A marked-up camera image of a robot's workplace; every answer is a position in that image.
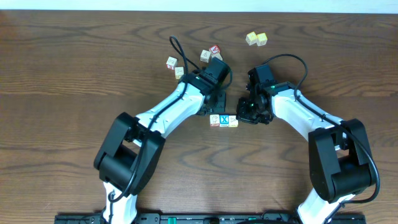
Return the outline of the red dinosaur picture block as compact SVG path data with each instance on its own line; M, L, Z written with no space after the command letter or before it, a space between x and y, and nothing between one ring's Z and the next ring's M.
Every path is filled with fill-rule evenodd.
M218 114L210 115L210 126L218 127L220 125L220 116Z

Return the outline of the blue letter X block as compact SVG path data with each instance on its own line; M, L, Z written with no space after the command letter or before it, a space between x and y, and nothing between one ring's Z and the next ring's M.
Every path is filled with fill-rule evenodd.
M229 115L221 114L220 117L220 127L228 127L229 126Z

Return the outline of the yellow picture block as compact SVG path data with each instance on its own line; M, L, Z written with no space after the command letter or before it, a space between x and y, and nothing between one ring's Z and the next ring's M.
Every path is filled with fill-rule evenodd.
M230 128L235 128L235 127L238 127L238 125L239 125L239 121L237 120L236 115L229 115L229 124L228 124L228 126Z

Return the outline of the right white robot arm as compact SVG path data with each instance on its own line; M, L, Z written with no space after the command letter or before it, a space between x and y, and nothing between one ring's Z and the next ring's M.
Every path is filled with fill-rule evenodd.
M279 83L268 65L248 71L249 91L237 105L237 119L269 124L274 118L289 123L308 142L313 189L296 212L300 223L328 223L354 196L370 186L380 189L364 124L345 121L307 100L290 82Z

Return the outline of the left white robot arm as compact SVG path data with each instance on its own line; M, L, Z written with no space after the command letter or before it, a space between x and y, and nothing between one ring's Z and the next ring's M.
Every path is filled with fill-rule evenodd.
M166 99L145 113L121 113L112 123L94 168L106 189L103 223L132 223L136 201L153 176L167 136L215 98L229 66L218 58L208 67L185 74Z

